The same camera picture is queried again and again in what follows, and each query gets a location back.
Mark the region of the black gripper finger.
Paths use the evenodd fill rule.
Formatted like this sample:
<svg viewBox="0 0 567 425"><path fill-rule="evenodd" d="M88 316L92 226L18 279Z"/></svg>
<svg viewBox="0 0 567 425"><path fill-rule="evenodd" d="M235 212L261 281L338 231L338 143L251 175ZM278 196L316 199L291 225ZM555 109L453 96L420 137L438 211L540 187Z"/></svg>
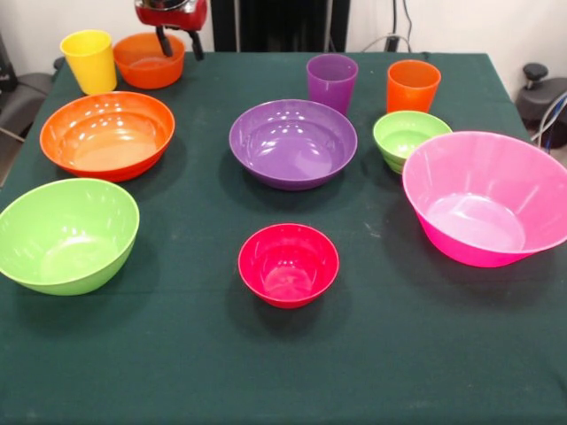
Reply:
<svg viewBox="0 0 567 425"><path fill-rule="evenodd" d="M205 58L205 53L203 51L203 46L198 31L191 30L188 32L188 35L191 39L191 48L195 59L197 61L202 61Z"/></svg>
<svg viewBox="0 0 567 425"><path fill-rule="evenodd" d="M156 33L156 36L158 38L159 46L162 50L162 53L166 57L172 57L173 56L173 50L172 50L170 41L167 39L167 36L165 35L164 27L163 26L155 27L155 33Z"/></svg>

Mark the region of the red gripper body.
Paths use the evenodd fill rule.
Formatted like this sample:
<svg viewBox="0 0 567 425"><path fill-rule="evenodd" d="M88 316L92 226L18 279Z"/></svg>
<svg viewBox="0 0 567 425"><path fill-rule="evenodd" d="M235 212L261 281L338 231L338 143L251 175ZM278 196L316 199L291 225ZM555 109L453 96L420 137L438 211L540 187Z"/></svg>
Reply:
<svg viewBox="0 0 567 425"><path fill-rule="evenodd" d="M135 1L136 15L148 26L200 31L207 15L207 1Z"/></svg>

